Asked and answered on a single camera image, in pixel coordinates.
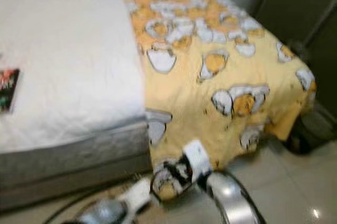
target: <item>book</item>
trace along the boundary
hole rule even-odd
[[[0,114],[11,108],[19,69],[0,70]]]

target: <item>bed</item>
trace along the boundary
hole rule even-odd
[[[0,208],[156,172],[195,138],[223,168],[262,133],[285,140],[315,96],[231,0],[0,1],[0,65],[22,70],[0,117]]]

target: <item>yellow blanket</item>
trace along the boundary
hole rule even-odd
[[[125,0],[146,75],[154,167],[200,139],[214,168],[285,140],[312,103],[314,76],[231,0]]]

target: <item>white plastic part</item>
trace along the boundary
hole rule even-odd
[[[209,156],[199,140],[193,140],[186,145],[183,152],[188,158],[193,171],[192,183],[196,181],[200,175],[212,171]]]
[[[151,182],[149,179],[142,179],[133,185],[127,192],[119,196],[118,200],[125,201],[128,211],[136,213],[151,200]]]

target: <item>white mattress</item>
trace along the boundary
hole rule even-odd
[[[22,71],[0,153],[87,139],[144,116],[123,0],[0,0],[0,69]]]

